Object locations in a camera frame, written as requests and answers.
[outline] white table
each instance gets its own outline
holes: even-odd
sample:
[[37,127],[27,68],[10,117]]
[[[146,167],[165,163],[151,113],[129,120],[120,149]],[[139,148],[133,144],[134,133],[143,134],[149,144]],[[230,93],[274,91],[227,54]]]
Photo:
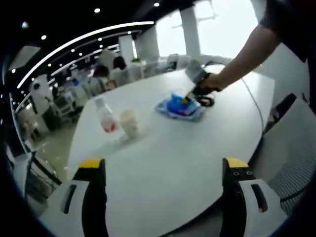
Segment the white table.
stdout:
[[[222,68],[210,66],[207,71]],[[244,79],[266,124],[274,81],[257,73]],[[262,134],[261,120],[242,81],[217,93],[215,105],[200,122],[171,120],[154,111],[172,91],[192,87],[181,70],[101,95],[116,116],[125,109],[135,111],[142,135],[131,144],[118,142],[122,131],[106,134],[94,102],[87,102],[71,145],[69,171],[73,174],[89,155],[106,159],[110,236],[160,236],[191,221],[222,194],[222,158],[249,162],[253,155]]]

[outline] hand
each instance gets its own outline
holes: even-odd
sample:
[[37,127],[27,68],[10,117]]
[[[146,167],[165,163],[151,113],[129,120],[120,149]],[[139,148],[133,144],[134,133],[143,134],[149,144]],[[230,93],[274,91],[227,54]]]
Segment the hand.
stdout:
[[221,91],[226,87],[224,79],[218,74],[210,74],[208,78],[200,83],[200,86],[203,89],[209,88],[212,91],[216,89]]

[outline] ceiling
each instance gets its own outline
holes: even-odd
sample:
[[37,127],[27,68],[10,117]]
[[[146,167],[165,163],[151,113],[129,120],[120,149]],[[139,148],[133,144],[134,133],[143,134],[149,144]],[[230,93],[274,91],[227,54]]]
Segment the ceiling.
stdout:
[[[160,6],[154,7],[155,2],[159,2]],[[108,38],[109,35],[127,34],[131,31],[133,38],[136,38],[151,26],[125,27],[80,40],[52,56],[30,75],[19,90],[16,89],[21,79],[38,61],[68,41],[112,25],[136,21],[157,21],[177,8],[189,6],[192,0],[89,0],[82,2],[29,0],[7,1],[6,3],[8,3],[7,9],[10,10],[10,14],[5,19],[7,37],[4,50],[7,55],[7,69],[23,46],[31,45],[40,48],[35,56],[25,66],[16,69],[14,74],[6,72],[6,85],[10,90],[15,90],[12,93],[21,97],[23,96],[21,90],[27,90],[32,77],[40,74],[50,75],[60,67],[60,64],[65,65],[78,59],[79,53],[85,55],[99,49],[100,45],[104,48],[117,44],[118,36]],[[99,8],[100,12],[95,13],[96,8]],[[28,27],[23,28],[23,22],[26,22]]]

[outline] black sleeve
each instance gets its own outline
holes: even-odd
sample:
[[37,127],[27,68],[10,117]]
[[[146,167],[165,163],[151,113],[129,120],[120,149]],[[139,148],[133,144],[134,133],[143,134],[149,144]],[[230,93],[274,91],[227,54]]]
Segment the black sleeve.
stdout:
[[303,27],[288,6],[276,0],[267,0],[266,11],[260,25],[274,31],[300,60],[306,61],[308,44],[302,30]]

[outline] paper cup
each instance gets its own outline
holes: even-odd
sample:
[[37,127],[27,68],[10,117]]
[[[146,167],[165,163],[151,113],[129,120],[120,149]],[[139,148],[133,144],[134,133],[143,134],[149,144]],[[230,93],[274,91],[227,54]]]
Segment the paper cup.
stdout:
[[118,121],[129,138],[135,138],[138,135],[138,122],[133,110],[123,111],[120,114]]

